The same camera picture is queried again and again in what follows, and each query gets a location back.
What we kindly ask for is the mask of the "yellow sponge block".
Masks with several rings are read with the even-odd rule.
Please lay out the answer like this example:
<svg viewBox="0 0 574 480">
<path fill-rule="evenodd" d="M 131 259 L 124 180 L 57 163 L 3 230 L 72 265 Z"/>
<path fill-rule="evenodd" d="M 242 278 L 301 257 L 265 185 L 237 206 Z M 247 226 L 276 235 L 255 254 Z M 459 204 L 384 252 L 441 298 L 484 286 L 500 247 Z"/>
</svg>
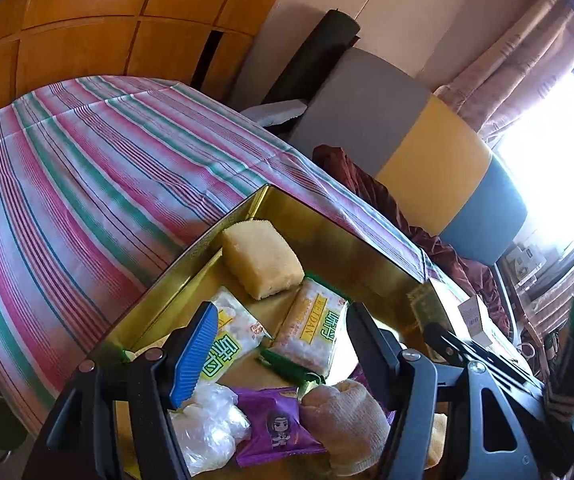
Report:
<svg viewBox="0 0 574 480">
<path fill-rule="evenodd" d="M 436 467 L 443 456 L 446 440 L 447 416 L 436 413 L 433 416 L 430 444 L 428 448 L 425 469 Z"/>
<path fill-rule="evenodd" d="M 269 220 L 237 222 L 221 233 L 222 257 L 255 300 L 299 286 L 304 270 L 296 253 Z"/>
</svg>

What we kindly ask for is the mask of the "white tall carton box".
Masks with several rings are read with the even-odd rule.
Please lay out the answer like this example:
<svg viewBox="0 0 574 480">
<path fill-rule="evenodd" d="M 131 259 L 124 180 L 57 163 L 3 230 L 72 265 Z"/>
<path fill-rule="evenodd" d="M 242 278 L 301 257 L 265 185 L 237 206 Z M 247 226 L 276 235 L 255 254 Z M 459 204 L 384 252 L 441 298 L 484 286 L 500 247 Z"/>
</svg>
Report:
<svg viewBox="0 0 574 480">
<path fill-rule="evenodd" d="M 484 348 L 491 348 L 495 342 L 494 323 L 479 296 L 469 297 L 458 306 L 470 339 Z"/>
</svg>

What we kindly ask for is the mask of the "clear plastic bag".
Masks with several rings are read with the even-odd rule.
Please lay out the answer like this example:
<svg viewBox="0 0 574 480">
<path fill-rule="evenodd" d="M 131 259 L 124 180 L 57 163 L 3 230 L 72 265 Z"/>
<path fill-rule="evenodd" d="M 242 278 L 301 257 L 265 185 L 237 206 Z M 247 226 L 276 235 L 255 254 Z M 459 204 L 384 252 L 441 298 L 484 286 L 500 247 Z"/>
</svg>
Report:
<svg viewBox="0 0 574 480">
<path fill-rule="evenodd" d="M 230 388 L 202 382 L 182 408 L 169 412 L 192 477 L 223 468 L 237 446 L 251 437 L 250 422 L 237 404 L 238 396 Z"/>
</svg>

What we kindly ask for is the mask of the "white knitted sock roll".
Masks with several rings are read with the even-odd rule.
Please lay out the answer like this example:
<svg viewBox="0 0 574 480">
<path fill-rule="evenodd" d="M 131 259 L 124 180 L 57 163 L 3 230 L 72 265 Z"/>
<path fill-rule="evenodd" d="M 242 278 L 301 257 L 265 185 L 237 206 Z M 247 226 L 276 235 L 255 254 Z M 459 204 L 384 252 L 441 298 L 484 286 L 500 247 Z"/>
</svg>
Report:
<svg viewBox="0 0 574 480">
<path fill-rule="evenodd" d="M 338 477 L 376 466 L 390 431 L 378 402 L 352 379 L 309 391 L 301 399 L 300 421 L 326 448 L 330 468 Z"/>
</svg>

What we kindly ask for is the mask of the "green cream small box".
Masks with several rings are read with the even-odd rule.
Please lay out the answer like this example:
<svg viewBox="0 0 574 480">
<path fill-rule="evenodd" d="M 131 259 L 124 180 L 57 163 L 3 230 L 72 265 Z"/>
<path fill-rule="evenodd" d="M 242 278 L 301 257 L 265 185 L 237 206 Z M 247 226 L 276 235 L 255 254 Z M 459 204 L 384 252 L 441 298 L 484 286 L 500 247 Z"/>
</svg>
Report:
<svg viewBox="0 0 574 480">
<path fill-rule="evenodd" d="M 409 305 L 422 332 L 431 323 L 438 323 L 446 330 L 452 327 L 441 301 L 442 292 L 442 283 L 429 280 L 417 285 L 407 294 Z"/>
</svg>

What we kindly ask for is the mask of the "green white snack packet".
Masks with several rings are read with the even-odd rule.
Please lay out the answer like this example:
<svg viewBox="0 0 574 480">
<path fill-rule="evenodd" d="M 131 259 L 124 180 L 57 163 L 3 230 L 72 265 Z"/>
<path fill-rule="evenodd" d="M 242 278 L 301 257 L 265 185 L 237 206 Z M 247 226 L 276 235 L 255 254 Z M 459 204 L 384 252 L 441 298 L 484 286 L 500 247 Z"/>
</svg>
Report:
<svg viewBox="0 0 574 480">
<path fill-rule="evenodd" d="M 217 336 L 202 365 L 199 380 L 216 382 L 239 359 L 258 348 L 270 334 L 224 286 L 210 298 L 217 307 Z"/>
<path fill-rule="evenodd" d="M 323 384 L 333 365 L 337 330 L 349 299 L 306 275 L 261 360 L 286 382 Z"/>
</svg>

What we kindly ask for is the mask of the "purple snack packet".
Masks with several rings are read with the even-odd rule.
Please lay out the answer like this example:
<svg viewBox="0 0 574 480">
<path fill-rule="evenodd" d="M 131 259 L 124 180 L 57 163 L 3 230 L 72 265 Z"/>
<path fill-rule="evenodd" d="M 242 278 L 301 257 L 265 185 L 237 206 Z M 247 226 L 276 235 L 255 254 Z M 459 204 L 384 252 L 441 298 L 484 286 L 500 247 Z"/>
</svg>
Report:
<svg viewBox="0 0 574 480">
<path fill-rule="evenodd" d="M 298 455 L 325 452 L 300 422 L 295 387 L 251 390 L 235 388 L 237 408 L 250 422 L 250 437 L 235 454 L 240 467 L 251 467 Z"/>
</svg>

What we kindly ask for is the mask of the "maroon blanket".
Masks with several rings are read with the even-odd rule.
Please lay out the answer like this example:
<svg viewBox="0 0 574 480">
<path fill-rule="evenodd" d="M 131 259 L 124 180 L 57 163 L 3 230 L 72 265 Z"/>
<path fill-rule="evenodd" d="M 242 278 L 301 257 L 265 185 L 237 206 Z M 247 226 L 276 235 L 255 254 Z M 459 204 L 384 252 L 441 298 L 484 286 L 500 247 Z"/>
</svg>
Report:
<svg viewBox="0 0 574 480">
<path fill-rule="evenodd" d="M 468 296 L 479 296 L 488 309 L 491 320 L 509 337 L 509 318 L 500 300 L 500 289 L 488 266 L 476 260 L 462 258 L 452 245 L 445 243 L 439 236 L 430 235 L 420 226 L 410 224 L 387 188 L 355 165 L 342 148 L 319 145 L 313 150 L 312 160 L 330 177 L 383 214 Z"/>
</svg>

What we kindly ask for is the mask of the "gold metal tin box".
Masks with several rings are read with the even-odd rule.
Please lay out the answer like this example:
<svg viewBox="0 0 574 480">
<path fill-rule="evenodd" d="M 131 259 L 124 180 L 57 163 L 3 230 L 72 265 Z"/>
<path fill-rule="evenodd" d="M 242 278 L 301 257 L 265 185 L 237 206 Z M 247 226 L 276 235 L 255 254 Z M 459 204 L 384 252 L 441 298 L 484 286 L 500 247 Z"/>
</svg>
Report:
<svg viewBox="0 0 574 480">
<path fill-rule="evenodd" d="M 266 185 L 175 258 L 92 356 L 104 365 L 130 361 L 164 344 L 208 301 L 217 307 L 217 335 L 200 387 L 286 385 L 269 354 L 339 382 L 357 365 L 345 330 L 353 302 L 365 304 L 404 344 L 424 350 L 411 304 L 419 286 L 327 214 Z"/>
</svg>

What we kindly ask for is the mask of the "striped bed sheet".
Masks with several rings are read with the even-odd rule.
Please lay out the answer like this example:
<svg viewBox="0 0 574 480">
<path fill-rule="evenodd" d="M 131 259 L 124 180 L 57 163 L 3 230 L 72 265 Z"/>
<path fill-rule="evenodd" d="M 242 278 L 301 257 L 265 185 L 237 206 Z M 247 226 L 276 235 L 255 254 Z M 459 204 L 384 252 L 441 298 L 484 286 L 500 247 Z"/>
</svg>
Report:
<svg viewBox="0 0 574 480">
<path fill-rule="evenodd" d="M 32 434 L 110 326 L 265 184 L 418 281 L 440 270 L 285 141 L 180 82 L 89 76 L 0 109 L 0 393 Z"/>
</svg>

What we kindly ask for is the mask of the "grey yellow blue headboard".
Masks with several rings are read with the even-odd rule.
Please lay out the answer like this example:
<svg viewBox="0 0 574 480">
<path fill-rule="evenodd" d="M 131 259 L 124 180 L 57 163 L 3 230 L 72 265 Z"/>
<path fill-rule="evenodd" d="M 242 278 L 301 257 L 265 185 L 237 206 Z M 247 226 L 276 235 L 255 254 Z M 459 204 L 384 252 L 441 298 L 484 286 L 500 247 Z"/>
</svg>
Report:
<svg viewBox="0 0 574 480">
<path fill-rule="evenodd" d="M 456 113 L 398 67 L 345 52 L 297 122 L 291 145 L 342 148 L 383 184 L 412 226 L 493 266 L 526 220 L 500 159 Z"/>
</svg>

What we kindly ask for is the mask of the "pink curtain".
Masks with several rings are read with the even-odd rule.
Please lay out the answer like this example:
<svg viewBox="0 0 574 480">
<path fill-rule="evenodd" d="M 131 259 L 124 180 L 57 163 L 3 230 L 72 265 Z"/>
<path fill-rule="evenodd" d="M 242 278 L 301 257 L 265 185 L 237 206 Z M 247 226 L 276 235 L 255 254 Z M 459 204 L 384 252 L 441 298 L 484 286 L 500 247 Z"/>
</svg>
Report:
<svg viewBox="0 0 574 480">
<path fill-rule="evenodd" d="M 434 95 L 493 146 L 543 101 L 574 64 L 574 10 L 567 0 L 535 0 L 476 61 Z"/>
</svg>

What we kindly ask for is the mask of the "black rolled mat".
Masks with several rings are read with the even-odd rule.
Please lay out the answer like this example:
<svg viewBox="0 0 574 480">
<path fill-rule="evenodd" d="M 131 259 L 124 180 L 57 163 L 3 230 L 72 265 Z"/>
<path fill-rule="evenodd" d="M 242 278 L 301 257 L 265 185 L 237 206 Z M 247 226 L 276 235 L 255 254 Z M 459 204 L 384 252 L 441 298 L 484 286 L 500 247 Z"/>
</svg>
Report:
<svg viewBox="0 0 574 480">
<path fill-rule="evenodd" d="M 327 11 L 266 93 L 262 104 L 310 102 L 345 51 L 359 40 L 360 30 L 361 26 L 350 15 Z"/>
</svg>

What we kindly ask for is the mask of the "wooden wardrobe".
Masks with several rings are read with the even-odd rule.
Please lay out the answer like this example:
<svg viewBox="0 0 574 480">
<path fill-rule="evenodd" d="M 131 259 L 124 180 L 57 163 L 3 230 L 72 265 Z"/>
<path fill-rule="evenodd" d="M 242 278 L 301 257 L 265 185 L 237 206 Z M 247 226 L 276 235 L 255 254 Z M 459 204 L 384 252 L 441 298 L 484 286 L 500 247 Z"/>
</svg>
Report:
<svg viewBox="0 0 574 480">
<path fill-rule="evenodd" d="M 91 75 L 231 94 L 276 0 L 0 0 L 0 108 Z"/>
</svg>

